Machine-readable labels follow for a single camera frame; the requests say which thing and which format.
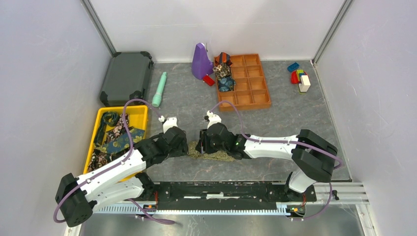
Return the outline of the olive green leaf-pattern tie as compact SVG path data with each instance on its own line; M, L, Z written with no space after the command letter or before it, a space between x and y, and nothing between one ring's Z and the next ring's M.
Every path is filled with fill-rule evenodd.
M233 162L235 160L233 157L229 156L224 151L218 151L218 152L211 153L211 154L207 154L207 153L201 154L199 151L195 149L195 147L198 147L197 141L191 141L188 144L188 147L189 147L188 156L194 159L208 159L208 160L225 161L225 162Z

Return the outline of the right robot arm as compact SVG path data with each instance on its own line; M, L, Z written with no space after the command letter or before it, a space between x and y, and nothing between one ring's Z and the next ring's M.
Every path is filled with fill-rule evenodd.
M195 150L201 154L225 152L234 159L275 158L293 161L297 170L287 178L284 195L298 200L308 187L321 182L329 183L334 169L337 148L311 130L287 137L260 137L252 134L234 134L222 123L200 131Z

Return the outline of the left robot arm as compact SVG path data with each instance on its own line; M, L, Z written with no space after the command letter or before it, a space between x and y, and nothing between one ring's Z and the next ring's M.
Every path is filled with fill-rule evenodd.
M174 126L152 138L139 141L133 149L116 160L90 173L75 177L64 175L57 189L57 208L53 219L75 227L92 214L116 202L140 197L149 200L154 196L154 186L134 177L122 182L124 177L160 164L169 157L188 154L185 131Z

